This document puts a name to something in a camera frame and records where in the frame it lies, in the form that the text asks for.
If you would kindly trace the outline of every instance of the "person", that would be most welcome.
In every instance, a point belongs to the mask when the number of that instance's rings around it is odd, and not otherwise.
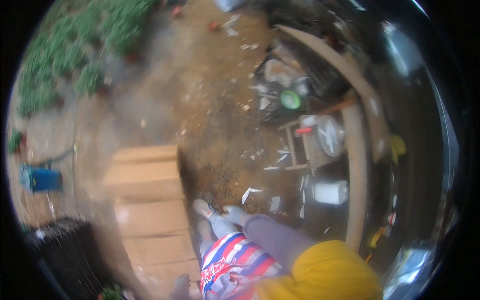
[[[205,200],[196,199],[193,208],[206,218],[198,224],[204,300],[383,298],[374,271],[342,241],[317,243],[238,206],[226,205],[227,213],[220,215]],[[178,280],[176,285],[188,289],[188,276]],[[181,289],[171,298],[180,300],[175,295],[182,295],[188,299]]]

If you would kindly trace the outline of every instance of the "white container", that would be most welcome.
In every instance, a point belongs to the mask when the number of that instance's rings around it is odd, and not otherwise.
[[[340,205],[348,199],[348,183],[346,180],[317,183],[313,187],[313,198],[320,203]]]

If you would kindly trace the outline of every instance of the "dirt ground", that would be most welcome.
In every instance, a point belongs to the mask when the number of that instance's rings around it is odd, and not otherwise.
[[[238,36],[207,30],[211,20],[223,24],[237,13]],[[92,221],[106,240],[114,240],[112,199],[101,184],[111,155],[128,146],[178,144],[189,201],[203,197],[221,210],[226,204],[241,205],[243,193],[254,187],[263,192],[251,193],[243,206],[246,211],[269,214],[272,197],[280,196],[287,215],[272,216],[279,222],[301,228],[317,240],[344,239],[347,206],[320,206],[309,199],[305,220],[299,218],[300,179],[310,169],[263,170],[280,157],[279,138],[286,141],[284,131],[260,124],[253,114],[256,98],[249,88],[253,84],[249,73],[264,59],[276,35],[263,13],[251,7],[223,13],[212,0],[191,0],[181,18],[172,19],[169,11],[159,10],[148,23],[136,63],[104,58],[106,76],[112,78],[107,97],[75,99],[65,84],[63,108],[29,121],[11,116],[10,126],[27,131],[22,157],[7,158],[20,221],[37,226],[60,216],[79,217]],[[240,48],[254,43],[260,46]],[[248,111],[242,109],[246,104],[252,107]],[[20,188],[19,161],[38,162],[74,143],[77,155],[53,165],[62,171],[63,192],[30,195]],[[288,158],[278,165],[289,164]],[[331,178],[345,168],[340,161],[318,175]]]

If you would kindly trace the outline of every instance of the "yellow hoodie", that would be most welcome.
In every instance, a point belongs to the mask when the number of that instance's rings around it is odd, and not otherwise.
[[[373,270],[339,240],[310,247],[295,261],[292,275],[262,279],[256,292],[261,300],[383,298]]]

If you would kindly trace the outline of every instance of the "shoe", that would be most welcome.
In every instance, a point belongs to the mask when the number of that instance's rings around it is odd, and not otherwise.
[[[212,239],[212,230],[210,229],[210,224],[202,220],[198,222],[197,225],[198,233],[202,236],[202,240],[211,240]]]
[[[207,201],[205,201],[203,199],[195,199],[193,201],[193,209],[199,215],[202,215],[202,216],[206,217],[207,219],[209,217],[211,217],[212,215],[217,215],[218,216],[218,213],[215,211],[215,209],[213,209],[213,207],[210,206],[210,204],[208,204]]]

